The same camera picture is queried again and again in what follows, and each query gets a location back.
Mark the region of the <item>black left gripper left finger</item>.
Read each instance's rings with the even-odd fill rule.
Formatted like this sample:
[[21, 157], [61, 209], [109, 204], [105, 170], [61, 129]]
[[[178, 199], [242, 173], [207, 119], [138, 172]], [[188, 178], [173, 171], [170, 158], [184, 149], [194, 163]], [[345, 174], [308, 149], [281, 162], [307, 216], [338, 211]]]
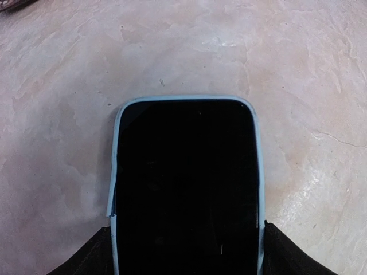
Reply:
[[112, 242], [110, 227], [102, 227], [70, 259], [48, 275], [113, 274]]

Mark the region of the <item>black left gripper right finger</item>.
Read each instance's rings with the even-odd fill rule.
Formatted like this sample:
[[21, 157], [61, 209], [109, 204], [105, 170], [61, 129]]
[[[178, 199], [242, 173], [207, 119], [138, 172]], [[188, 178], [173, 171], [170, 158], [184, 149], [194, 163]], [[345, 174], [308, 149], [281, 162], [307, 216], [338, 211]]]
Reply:
[[333, 271], [308, 256], [273, 223], [265, 223], [264, 274], [331, 275]]

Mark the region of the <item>light blue bottom phone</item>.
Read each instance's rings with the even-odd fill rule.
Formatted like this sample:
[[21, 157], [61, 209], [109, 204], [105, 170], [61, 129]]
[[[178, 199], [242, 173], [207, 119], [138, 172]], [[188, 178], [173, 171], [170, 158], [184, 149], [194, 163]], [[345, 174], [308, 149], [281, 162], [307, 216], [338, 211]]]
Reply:
[[262, 274], [256, 113], [233, 96], [154, 96], [114, 123], [107, 216], [115, 274]]

